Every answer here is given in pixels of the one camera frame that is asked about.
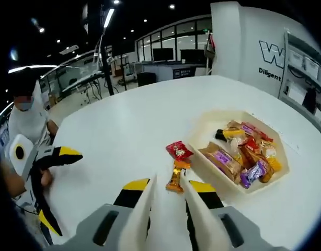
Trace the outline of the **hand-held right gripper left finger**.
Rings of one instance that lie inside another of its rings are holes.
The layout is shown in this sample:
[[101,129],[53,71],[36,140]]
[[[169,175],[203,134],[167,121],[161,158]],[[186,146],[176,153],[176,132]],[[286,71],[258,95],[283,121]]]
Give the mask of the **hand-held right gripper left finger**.
[[98,208],[78,224],[72,238],[49,250],[118,250],[120,233],[149,182],[144,178],[126,184],[113,204]]

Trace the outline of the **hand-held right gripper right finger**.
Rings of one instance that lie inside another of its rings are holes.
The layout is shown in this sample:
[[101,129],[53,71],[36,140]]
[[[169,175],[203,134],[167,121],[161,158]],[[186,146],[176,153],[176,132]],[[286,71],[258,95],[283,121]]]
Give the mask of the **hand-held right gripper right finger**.
[[234,207],[224,207],[215,189],[189,180],[189,233],[193,250],[279,250]]

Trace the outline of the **person's left hand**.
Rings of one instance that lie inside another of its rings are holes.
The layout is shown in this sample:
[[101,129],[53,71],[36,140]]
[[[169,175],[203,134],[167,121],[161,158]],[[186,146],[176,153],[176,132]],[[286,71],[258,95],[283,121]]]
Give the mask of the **person's left hand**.
[[47,170],[41,170],[41,185],[43,188],[48,188],[53,182],[53,176],[51,172]]

